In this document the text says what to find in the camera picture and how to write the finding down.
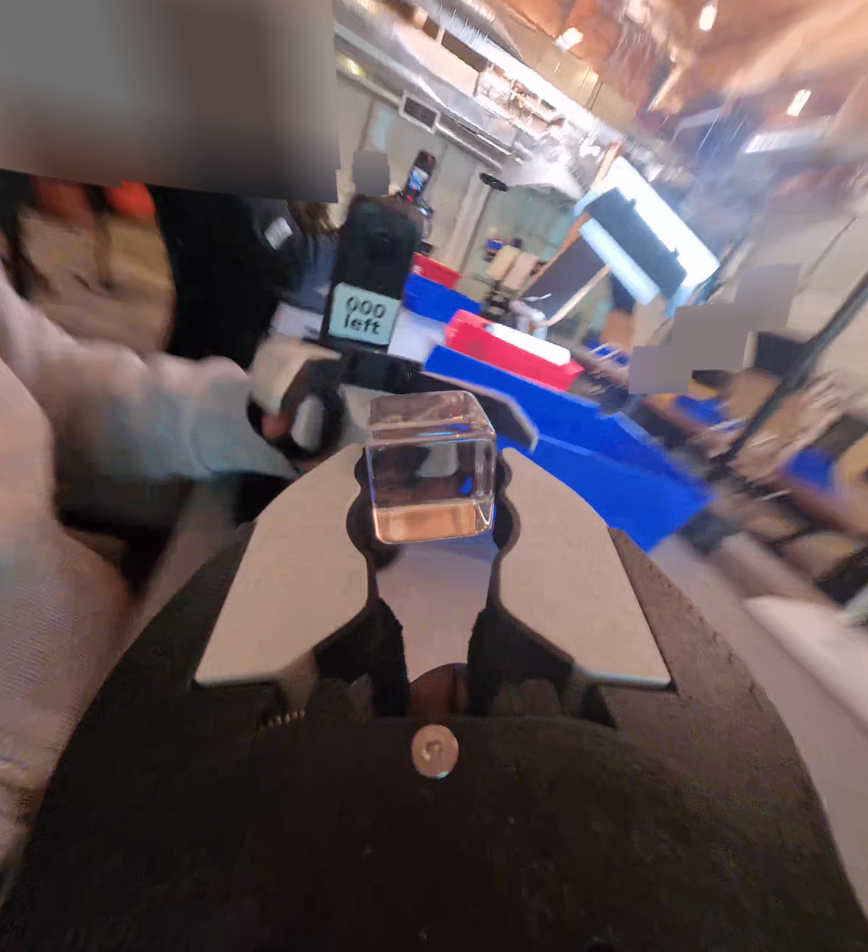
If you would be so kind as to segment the white flat slab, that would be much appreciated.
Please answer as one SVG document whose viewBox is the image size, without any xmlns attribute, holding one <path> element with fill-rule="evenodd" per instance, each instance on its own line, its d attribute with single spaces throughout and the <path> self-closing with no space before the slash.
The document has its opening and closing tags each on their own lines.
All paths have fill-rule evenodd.
<svg viewBox="0 0 868 952">
<path fill-rule="evenodd" d="M 485 330 L 505 345 L 511 346 L 517 351 L 547 363 L 564 366 L 572 361 L 572 356 L 568 349 L 515 328 L 500 323 L 489 322 L 485 324 Z"/>
</svg>

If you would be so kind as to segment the studio light panel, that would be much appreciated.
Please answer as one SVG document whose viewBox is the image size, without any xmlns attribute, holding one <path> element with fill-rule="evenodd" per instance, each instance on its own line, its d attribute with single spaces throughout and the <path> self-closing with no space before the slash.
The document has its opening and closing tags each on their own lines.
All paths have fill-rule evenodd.
<svg viewBox="0 0 868 952">
<path fill-rule="evenodd" d="M 623 157 L 573 208 L 579 234 L 637 303 L 686 304 L 721 260 Z"/>
</svg>

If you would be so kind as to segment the person's left forearm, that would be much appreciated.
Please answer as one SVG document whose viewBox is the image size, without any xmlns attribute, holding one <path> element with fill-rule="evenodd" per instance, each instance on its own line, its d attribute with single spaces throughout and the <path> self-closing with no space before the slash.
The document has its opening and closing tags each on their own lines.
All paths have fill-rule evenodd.
<svg viewBox="0 0 868 952">
<path fill-rule="evenodd" d="M 0 371 L 35 401 L 76 469 L 153 480 L 296 475 L 250 422 L 249 376 L 236 363 L 73 337 L 14 291 L 1 261 Z"/>
</svg>

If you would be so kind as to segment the red storage bin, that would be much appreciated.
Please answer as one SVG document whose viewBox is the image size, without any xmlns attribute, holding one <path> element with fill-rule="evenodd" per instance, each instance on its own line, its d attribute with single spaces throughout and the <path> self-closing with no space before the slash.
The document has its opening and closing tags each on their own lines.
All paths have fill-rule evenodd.
<svg viewBox="0 0 868 952">
<path fill-rule="evenodd" d="M 505 345 L 485 329 L 468 327 L 466 332 L 452 341 L 447 341 L 445 345 L 464 356 L 561 392 L 571 390 L 584 374 L 583 367 L 573 357 L 567 365 L 553 365 Z"/>
<path fill-rule="evenodd" d="M 452 291 L 461 279 L 458 271 L 420 252 L 413 256 L 412 271 L 417 276 Z"/>
</svg>

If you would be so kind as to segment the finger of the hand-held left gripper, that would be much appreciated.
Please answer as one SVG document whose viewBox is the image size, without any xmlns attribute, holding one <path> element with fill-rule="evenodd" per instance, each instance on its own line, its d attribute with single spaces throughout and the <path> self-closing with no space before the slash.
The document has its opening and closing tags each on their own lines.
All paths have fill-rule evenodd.
<svg viewBox="0 0 868 952">
<path fill-rule="evenodd" d="M 469 388 L 499 439 L 520 447 L 524 453 L 534 452 L 539 442 L 539 432 L 514 399 L 487 387 Z"/>
</svg>

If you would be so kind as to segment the clear acrylic cube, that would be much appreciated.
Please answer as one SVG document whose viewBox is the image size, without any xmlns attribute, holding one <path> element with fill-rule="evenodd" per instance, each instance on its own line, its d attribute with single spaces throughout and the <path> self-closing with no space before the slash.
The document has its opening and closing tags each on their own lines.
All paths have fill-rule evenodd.
<svg viewBox="0 0 868 952">
<path fill-rule="evenodd" d="M 375 398 L 366 460 L 381 543 L 478 537 L 492 529 L 497 438 L 471 393 Z"/>
</svg>

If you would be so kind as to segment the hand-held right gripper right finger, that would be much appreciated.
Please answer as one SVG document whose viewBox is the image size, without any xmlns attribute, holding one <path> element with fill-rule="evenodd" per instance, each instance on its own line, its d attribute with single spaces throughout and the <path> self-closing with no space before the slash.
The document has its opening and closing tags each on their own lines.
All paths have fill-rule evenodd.
<svg viewBox="0 0 868 952">
<path fill-rule="evenodd" d="M 514 448 L 500 453 L 498 472 L 494 604 L 585 682 L 670 686 L 603 517 Z"/>
</svg>

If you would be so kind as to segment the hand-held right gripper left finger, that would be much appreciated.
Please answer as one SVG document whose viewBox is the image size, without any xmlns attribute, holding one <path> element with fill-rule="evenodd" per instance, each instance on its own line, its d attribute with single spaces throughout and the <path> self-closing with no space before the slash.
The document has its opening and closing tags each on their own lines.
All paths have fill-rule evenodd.
<svg viewBox="0 0 868 952">
<path fill-rule="evenodd" d="M 194 680 L 314 686 L 315 651 L 369 602 L 369 568 L 347 516 L 364 449 L 345 446 L 258 517 Z"/>
</svg>

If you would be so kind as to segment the large blue storage bin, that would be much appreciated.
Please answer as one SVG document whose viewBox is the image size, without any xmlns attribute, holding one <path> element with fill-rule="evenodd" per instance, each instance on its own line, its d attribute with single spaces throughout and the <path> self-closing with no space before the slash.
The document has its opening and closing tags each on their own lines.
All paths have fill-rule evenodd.
<svg viewBox="0 0 868 952">
<path fill-rule="evenodd" d="M 425 369 L 511 398 L 538 432 L 529 457 L 647 552 L 712 500 L 707 482 L 622 413 L 606 415 L 588 401 L 444 346 L 430 352 Z"/>
</svg>

